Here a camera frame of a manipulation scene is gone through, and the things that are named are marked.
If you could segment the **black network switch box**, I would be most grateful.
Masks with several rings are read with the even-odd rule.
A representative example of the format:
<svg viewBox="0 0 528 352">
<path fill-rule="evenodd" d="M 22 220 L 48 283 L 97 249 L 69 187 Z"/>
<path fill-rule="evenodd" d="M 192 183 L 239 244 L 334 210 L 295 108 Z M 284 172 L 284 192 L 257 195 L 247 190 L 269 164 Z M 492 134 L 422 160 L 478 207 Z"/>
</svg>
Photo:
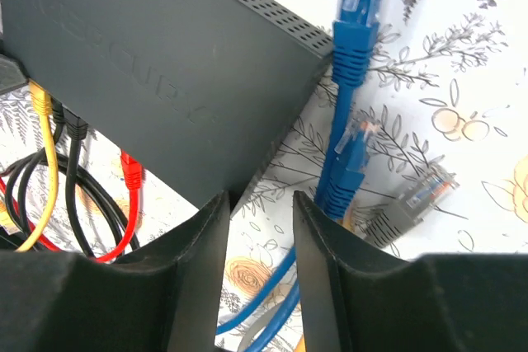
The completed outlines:
<svg viewBox="0 0 528 352">
<path fill-rule="evenodd" d="M 238 210 L 332 58 L 274 0 L 1 0 L 30 78 L 196 207 Z"/>
</svg>

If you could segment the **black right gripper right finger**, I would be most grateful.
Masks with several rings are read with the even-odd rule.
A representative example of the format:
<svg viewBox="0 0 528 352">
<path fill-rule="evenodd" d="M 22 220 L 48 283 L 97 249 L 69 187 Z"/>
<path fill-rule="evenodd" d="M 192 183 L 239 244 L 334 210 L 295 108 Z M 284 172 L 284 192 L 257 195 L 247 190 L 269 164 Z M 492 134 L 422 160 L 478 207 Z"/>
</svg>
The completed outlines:
<svg viewBox="0 0 528 352">
<path fill-rule="evenodd" d="M 309 351 L 524 351 L 527 258 L 400 260 L 328 218 L 301 191 L 293 229 Z"/>
</svg>

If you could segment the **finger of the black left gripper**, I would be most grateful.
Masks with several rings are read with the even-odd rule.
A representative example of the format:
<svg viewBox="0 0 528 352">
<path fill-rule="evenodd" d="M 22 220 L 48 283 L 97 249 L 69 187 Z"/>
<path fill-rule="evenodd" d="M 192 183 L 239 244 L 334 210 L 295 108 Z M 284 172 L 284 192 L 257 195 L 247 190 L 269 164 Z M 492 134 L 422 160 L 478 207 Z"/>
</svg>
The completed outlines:
<svg viewBox="0 0 528 352">
<path fill-rule="evenodd" d="M 15 59 L 0 55 L 0 92 L 11 92 L 24 87 L 29 78 Z"/>
</svg>

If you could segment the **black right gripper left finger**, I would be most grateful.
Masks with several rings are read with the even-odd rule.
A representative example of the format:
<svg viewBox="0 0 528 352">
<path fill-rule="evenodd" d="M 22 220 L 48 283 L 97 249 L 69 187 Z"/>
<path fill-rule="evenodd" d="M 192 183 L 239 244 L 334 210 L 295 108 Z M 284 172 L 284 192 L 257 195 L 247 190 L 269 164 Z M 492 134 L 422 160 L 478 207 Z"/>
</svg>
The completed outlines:
<svg viewBox="0 0 528 352">
<path fill-rule="evenodd" d="M 212 351 L 229 233 L 227 193 L 105 265 L 3 251 L 4 351 Z"/>
</svg>

